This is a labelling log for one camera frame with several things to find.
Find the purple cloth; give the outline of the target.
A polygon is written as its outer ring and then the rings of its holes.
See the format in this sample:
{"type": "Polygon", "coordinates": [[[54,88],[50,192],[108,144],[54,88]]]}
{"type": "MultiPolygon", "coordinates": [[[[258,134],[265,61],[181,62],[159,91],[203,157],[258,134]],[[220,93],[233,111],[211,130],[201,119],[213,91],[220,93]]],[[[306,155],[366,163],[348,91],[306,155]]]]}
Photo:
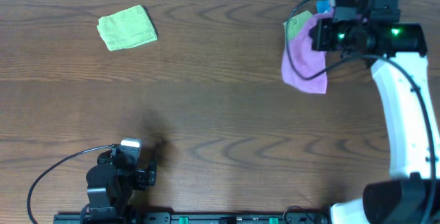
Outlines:
{"type": "Polygon", "coordinates": [[[327,92],[327,74],[318,76],[312,80],[303,80],[293,69],[304,77],[310,77],[325,68],[326,53],[314,51],[311,48],[312,39],[309,31],[320,19],[331,18],[333,12],[317,13],[304,24],[298,35],[288,42],[285,48],[281,64],[281,76],[283,82],[305,93],[325,94],[327,92]]]}

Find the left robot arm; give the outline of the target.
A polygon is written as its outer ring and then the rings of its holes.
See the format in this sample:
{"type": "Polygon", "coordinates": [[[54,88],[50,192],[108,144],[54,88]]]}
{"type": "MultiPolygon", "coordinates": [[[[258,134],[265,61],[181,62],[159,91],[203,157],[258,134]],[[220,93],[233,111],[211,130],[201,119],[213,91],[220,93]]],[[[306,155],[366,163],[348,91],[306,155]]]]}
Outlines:
{"type": "Polygon", "coordinates": [[[80,223],[141,223],[129,199],[133,191],[154,186],[157,160],[151,157],[138,167],[140,148],[113,144],[101,153],[86,175],[89,204],[80,212],[80,223]]]}

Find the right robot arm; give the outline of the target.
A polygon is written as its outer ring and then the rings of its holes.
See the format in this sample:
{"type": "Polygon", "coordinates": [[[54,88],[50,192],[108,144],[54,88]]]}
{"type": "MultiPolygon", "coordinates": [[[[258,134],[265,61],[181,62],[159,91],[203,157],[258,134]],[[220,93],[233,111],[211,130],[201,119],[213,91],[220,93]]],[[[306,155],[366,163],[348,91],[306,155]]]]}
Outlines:
{"type": "Polygon", "coordinates": [[[390,179],[329,209],[329,223],[437,223],[439,130],[428,87],[420,24],[401,23],[398,0],[334,0],[333,15],[310,31],[312,49],[363,60],[384,109],[390,179]]]}

